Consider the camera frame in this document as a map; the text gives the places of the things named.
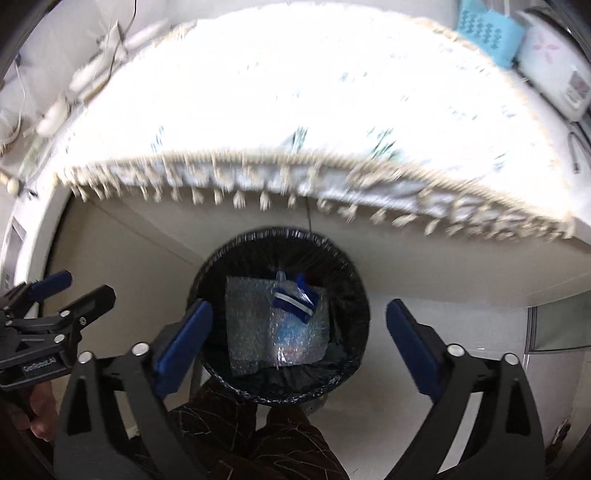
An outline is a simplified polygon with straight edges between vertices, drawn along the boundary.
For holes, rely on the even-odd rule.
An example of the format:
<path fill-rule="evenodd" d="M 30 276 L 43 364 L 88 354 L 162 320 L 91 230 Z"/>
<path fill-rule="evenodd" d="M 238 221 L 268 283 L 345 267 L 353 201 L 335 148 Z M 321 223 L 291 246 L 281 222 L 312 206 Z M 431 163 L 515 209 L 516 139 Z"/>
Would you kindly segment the left hand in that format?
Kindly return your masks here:
<path fill-rule="evenodd" d="M 45 442 L 53 442 L 58 427 L 58 413 L 52 383 L 35 385 L 27 399 L 33 412 L 32 420 L 19 406 L 9 404 L 6 407 L 14 426 L 19 431 L 30 430 L 38 439 Z"/>

